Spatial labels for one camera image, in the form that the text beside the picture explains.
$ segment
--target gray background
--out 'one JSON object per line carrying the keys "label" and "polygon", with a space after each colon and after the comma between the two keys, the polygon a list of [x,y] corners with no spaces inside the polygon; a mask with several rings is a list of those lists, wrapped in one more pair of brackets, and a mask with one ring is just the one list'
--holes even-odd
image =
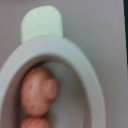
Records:
{"label": "gray background", "polygon": [[92,62],[103,89],[107,128],[128,126],[128,82],[122,0],[0,0],[0,67],[20,45],[20,23],[32,8],[53,5],[64,36]]}

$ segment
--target light green object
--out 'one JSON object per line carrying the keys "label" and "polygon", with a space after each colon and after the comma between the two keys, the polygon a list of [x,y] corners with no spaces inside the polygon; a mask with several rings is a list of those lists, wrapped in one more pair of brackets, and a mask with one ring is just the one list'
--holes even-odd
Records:
{"label": "light green object", "polygon": [[21,24],[22,43],[39,36],[63,36],[60,12],[52,6],[43,6],[29,11]]}

